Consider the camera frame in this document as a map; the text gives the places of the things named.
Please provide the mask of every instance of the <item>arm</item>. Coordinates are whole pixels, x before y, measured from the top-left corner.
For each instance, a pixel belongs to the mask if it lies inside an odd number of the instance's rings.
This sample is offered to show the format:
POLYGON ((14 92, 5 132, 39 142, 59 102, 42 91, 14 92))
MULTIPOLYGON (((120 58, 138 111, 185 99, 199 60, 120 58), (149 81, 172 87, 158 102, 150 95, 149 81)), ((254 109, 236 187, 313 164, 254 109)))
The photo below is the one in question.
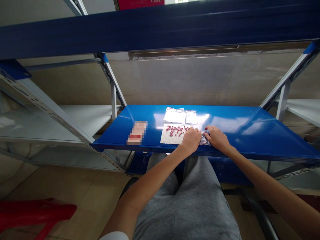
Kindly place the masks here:
POLYGON ((269 176, 232 147, 227 136, 215 126, 207 126, 209 142, 231 158, 259 193, 302 239, 320 239, 320 213, 269 176))
POLYGON ((100 237, 110 232, 120 231, 132 239, 140 212, 175 167, 197 150, 200 140, 201 132, 197 128, 193 130, 191 127, 186 131, 182 143, 169 156, 143 175, 120 198, 100 237))

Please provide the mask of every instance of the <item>white shelf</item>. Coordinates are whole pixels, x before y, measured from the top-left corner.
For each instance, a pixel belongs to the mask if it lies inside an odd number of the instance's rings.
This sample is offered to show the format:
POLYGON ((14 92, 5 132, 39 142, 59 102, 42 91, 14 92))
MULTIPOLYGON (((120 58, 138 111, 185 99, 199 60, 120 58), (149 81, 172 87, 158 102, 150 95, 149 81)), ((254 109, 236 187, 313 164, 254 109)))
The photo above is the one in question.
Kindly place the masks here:
MULTIPOLYGON (((75 123, 93 136, 111 118, 111 105, 61 105, 75 123)), ((57 145, 82 141, 34 105, 0 114, 0 140, 57 145)))
POLYGON ((320 127, 320 99, 288 99, 287 110, 320 127))
MULTIPOLYGON (((118 150, 120 163, 131 162, 133 152, 118 150)), ((107 171, 118 171, 108 160, 90 148, 74 146, 48 146, 35 155, 29 163, 36 165, 59 165, 65 167, 90 168, 107 171)))

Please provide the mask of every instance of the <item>chair armrest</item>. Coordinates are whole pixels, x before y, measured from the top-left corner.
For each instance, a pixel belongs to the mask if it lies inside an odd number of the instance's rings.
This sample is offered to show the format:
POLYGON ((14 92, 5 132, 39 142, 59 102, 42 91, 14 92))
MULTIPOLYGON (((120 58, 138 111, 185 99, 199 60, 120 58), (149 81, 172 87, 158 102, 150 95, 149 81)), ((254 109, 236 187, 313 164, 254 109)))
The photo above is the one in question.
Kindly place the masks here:
POLYGON ((258 222, 266 240, 279 240, 279 236, 263 208, 244 189, 224 189, 223 193, 224 195, 242 195, 248 201, 253 212, 256 214, 256 217, 258 219, 258 222))
POLYGON ((125 185, 125 187, 124 187, 124 189, 123 189, 123 191, 122 191, 122 193, 121 193, 121 195, 120 195, 120 197, 119 197, 119 200, 120 200, 120 198, 122 197, 122 195, 136 182, 136 181, 138 181, 139 180, 139 178, 138 177, 132 177, 132 178, 130 178, 130 180, 128 181, 128 183, 125 185))

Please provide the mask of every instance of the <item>hand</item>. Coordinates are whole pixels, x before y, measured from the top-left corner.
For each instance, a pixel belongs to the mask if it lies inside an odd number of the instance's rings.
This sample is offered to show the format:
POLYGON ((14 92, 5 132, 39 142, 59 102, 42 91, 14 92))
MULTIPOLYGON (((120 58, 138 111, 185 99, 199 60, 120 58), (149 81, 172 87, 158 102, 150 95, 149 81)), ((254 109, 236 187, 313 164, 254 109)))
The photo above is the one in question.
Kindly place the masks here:
POLYGON ((190 127, 188 131, 183 136, 182 143, 179 145, 179 148, 183 148, 183 152, 186 157, 194 153, 198 147, 201 140, 201 132, 193 127, 190 127))
POLYGON ((209 134, 203 133, 203 135, 208 139, 212 146, 214 146, 219 151, 226 154, 233 147, 230 145, 227 136, 216 126, 206 126, 206 130, 209 130, 209 134))

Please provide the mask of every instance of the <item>tiled floor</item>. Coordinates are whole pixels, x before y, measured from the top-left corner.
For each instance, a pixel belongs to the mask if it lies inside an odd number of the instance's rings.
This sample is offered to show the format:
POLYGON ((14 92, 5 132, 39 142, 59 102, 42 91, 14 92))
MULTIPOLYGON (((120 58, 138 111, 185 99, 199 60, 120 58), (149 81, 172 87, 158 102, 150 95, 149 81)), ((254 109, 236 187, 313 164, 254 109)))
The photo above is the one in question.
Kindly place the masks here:
MULTIPOLYGON (((62 202, 76 204, 77 211, 69 221, 55 225, 46 240, 96 240, 129 177, 121 173, 47 166, 38 169, 10 193, 5 200, 31 200, 54 197, 62 202)), ((237 186, 222 184, 223 188, 237 186)), ((243 240, 264 239, 252 212, 245 212, 237 196, 227 196, 230 208, 237 219, 243 240)), ((300 239, 280 216, 270 216, 283 239, 300 239)), ((0 240, 31 240, 41 225, 6 230, 0 240)))

